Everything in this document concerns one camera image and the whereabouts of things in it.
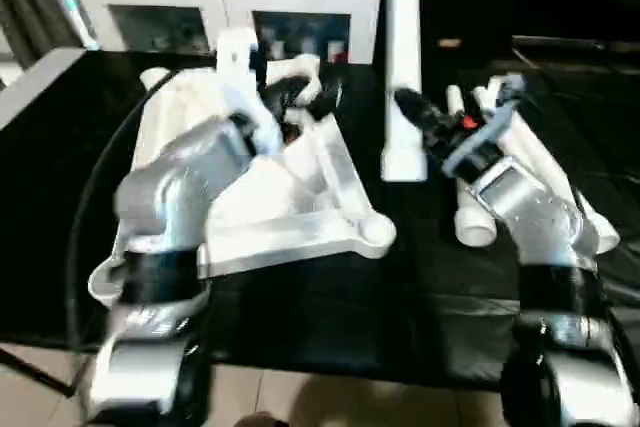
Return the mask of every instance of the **black tablecloth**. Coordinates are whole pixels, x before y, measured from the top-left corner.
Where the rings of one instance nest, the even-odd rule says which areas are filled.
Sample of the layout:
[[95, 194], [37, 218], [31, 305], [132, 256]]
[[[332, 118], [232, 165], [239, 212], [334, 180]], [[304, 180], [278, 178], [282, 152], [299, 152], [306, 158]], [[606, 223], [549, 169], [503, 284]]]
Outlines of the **black tablecloth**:
[[[0, 340], [65, 344], [64, 248], [95, 159], [142, 96], [142, 70], [207, 62], [86, 54], [0, 131]], [[435, 168], [426, 184], [383, 184], [381, 79], [364, 66], [325, 66], [327, 73], [344, 78], [338, 122], [373, 205], [394, 220], [398, 238], [379, 261], [347, 253], [213, 280], [207, 330], [212, 360], [494, 388], [518, 310], [511, 241], [501, 232], [487, 249], [461, 246], [453, 235], [455, 190]], [[490, 73], [443, 70], [425, 88], [441, 94], [452, 81], [470, 88]], [[620, 247], [602, 255], [599, 265], [615, 313], [640, 354], [640, 85], [621, 75], [551, 77], [549, 83], [536, 76], [531, 92], [537, 107], [523, 115], [622, 235]], [[136, 129], [125, 137], [82, 232], [78, 292], [87, 348], [100, 342], [105, 311], [88, 296], [85, 282], [115, 234], [111, 196], [129, 169]]]

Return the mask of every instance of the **floor tile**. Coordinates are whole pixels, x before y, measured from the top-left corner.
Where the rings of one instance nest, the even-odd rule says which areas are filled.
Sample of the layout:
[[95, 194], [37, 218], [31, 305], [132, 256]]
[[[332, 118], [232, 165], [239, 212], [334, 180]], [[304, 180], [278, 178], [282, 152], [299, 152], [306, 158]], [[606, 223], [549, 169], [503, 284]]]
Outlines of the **floor tile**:
[[75, 398], [62, 398], [46, 427], [76, 427], [80, 425], [79, 412]]
[[0, 372], [0, 425], [42, 427], [62, 396], [19, 374]]
[[456, 392], [461, 427], [506, 427], [500, 394], [481, 391]]
[[255, 411], [262, 370], [229, 365], [214, 367], [210, 414], [206, 426], [233, 427]]
[[391, 382], [265, 371], [259, 411], [291, 427], [457, 427], [454, 393]]
[[[262, 371], [243, 367], [218, 365], [214, 367], [211, 386], [210, 415], [205, 426], [233, 427], [254, 412]], [[75, 399], [63, 399], [58, 404], [47, 427], [78, 425], [79, 411]]]
[[14, 344], [0, 344], [0, 347], [63, 382], [69, 383], [72, 380], [69, 352]]

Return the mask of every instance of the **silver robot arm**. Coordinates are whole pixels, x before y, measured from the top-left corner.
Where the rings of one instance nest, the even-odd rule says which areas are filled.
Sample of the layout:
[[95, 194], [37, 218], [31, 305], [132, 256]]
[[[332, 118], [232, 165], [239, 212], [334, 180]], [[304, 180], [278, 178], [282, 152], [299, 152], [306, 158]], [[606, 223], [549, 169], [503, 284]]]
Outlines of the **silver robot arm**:
[[416, 92], [394, 94], [445, 175], [465, 180], [517, 247], [520, 313], [501, 378], [505, 418], [513, 427], [638, 425], [628, 377], [635, 364], [622, 355], [598, 277], [595, 228], [495, 145], [521, 101], [522, 80], [511, 82], [483, 126], [463, 113], [441, 114]]
[[122, 181], [124, 286], [96, 359], [94, 422], [204, 423], [210, 367], [198, 329], [208, 290], [198, 280], [197, 251], [209, 206], [249, 167], [247, 127], [239, 117], [205, 121]]

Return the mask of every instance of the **white pvc pipe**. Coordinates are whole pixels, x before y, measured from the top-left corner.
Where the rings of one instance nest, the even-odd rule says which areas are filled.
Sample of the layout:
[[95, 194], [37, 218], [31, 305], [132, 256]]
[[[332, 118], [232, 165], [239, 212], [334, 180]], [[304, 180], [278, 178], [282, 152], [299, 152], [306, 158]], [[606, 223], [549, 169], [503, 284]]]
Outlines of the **white pvc pipe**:
[[[457, 85], [447, 87], [449, 114], [464, 111], [462, 93]], [[467, 190], [467, 184], [456, 180], [458, 210], [453, 217], [456, 237], [468, 247], [486, 247], [496, 238], [497, 229], [493, 216], [489, 214]]]
[[[483, 99], [484, 104], [479, 101], [483, 109], [485, 106], [487, 110], [495, 109], [495, 97], [489, 98], [489, 95], [493, 94], [494, 91], [486, 93]], [[518, 112], [513, 113], [511, 126], [507, 132], [503, 134], [498, 144], [505, 153], [520, 159], [523, 164], [540, 175], [556, 195], [568, 202], [576, 203], [571, 184], [564, 169]], [[606, 217], [594, 210], [582, 193], [580, 193], [580, 200], [582, 201], [587, 218], [598, 232], [600, 239], [598, 243], [598, 253], [601, 254], [615, 248], [620, 243], [620, 234], [618, 234]]]
[[382, 152], [385, 181], [419, 182], [427, 178], [422, 132], [400, 112], [392, 98], [398, 87], [420, 92], [420, 0], [387, 0], [386, 143]]
[[[482, 109], [483, 112], [494, 113], [496, 110], [496, 102], [495, 99], [498, 95], [498, 91], [500, 89], [500, 85], [498, 84], [498, 88], [485, 89], [484, 87], [476, 87], [473, 89], [473, 96], [478, 102], [478, 105]], [[513, 129], [507, 129], [496, 142], [498, 147], [502, 149], [505, 154], [511, 155], [522, 164], [527, 167], [532, 172], [535, 172], [535, 167], [533, 162], [529, 158], [529, 155], [524, 150], [524, 148], [518, 142], [516, 138], [516, 134]]]

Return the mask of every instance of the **glass cabinet door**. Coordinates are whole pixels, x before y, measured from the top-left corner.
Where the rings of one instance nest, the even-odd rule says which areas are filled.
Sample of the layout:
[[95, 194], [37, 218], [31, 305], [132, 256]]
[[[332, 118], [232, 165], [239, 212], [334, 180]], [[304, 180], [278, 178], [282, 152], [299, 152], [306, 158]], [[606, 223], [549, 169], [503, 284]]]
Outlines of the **glass cabinet door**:
[[269, 60], [306, 53], [325, 62], [349, 59], [348, 14], [254, 11], [256, 33], [268, 46]]
[[109, 5], [127, 50], [206, 54], [200, 9], [158, 5]]

